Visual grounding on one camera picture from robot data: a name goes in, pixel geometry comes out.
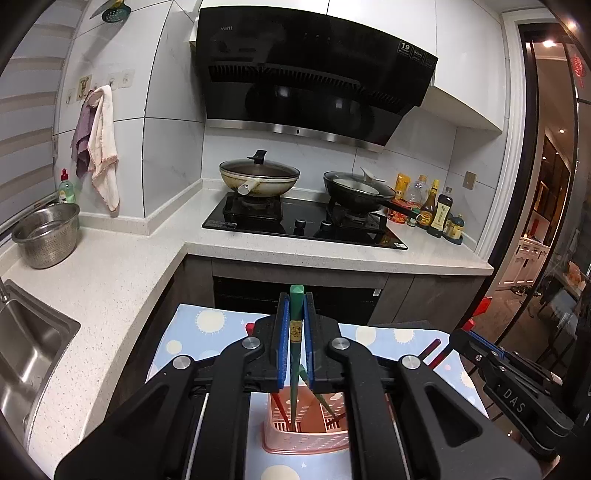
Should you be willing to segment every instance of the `speckled countertop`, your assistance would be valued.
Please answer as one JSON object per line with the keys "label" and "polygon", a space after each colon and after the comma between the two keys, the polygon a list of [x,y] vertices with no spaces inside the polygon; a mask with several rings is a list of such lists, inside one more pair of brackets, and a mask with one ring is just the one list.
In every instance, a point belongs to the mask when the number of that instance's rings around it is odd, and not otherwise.
{"label": "speckled countertop", "polygon": [[18,260],[2,273],[81,325],[33,418],[28,450],[50,477],[59,460],[104,418],[136,338],[187,253],[389,273],[489,275],[493,270],[463,245],[394,223],[390,227],[408,251],[201,228],[224,194],[199,191],[149,237],[81,229],[74,253],[55,267],[33,270]]}

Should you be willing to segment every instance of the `black frying pan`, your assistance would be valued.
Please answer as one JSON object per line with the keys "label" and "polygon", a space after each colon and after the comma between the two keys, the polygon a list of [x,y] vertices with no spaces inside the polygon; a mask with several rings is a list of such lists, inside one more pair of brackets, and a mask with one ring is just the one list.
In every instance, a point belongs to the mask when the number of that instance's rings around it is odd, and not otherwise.
{"label": "black frying pan", "polygon": [[403,215],[416,218],[418,213],[392,203],[394,191],[370,172],[364,175],[341,171],[328,171],[324,174],[324,185],[330,197],[347,210],[357,215],[375,212],[387,207]]}

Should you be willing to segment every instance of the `door frame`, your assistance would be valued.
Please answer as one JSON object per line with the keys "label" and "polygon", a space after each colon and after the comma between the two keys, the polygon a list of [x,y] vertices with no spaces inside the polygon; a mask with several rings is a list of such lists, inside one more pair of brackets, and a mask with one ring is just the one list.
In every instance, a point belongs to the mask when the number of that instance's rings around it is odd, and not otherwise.
{"label": "door frame", "polygon": [[507,142],[501,175],[492,202],[491,211],[486,220],[482,236],[475,253],[483,260],[488,260],[501,233],[509,209],[519,170],[521,151],[525,135],[525,61],[521,46],[519,25],[532,23],[558,23],[556,17],[547,8],[531,8],[506,12],[501,15],[505,31],[509,59],[509,122]]}

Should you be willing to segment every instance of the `black glass cooktop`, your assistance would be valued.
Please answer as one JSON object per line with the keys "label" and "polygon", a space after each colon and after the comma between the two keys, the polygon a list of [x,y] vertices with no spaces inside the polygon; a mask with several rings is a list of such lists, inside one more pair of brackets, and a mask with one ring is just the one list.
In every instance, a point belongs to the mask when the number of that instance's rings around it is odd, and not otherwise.
{"label": "black glass cooktop", "polygon": [[203,228],[407,250],[385,217],[359,218],[334,203],[286,198],[251,199],[232,192],[215,207]]}

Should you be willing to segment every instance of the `hand towel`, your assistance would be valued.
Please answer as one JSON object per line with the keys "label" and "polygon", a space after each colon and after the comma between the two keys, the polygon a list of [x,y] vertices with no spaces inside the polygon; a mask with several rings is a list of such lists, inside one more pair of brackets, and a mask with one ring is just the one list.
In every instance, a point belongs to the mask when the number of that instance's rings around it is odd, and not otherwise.
{"label": "hand towel", "polygon": [[88,104],[96,108],[95,121],[90,130],[88,153],[92,184],[111,212],[119,206],[119,191],[115,177],[118,162],[115,134],[113,133],[113,96],[111,87],[97,88],[88,98]]}
{"label": "hand towel", "polygon": [[95,120],[96,109],[91,107],[88,102],[84,102],[80,110],[76,130],[72,137],[72,162],[76,163],[76,175],[82,178],[88,171],[90,157],[88,155],[88,139],[92,123]]}

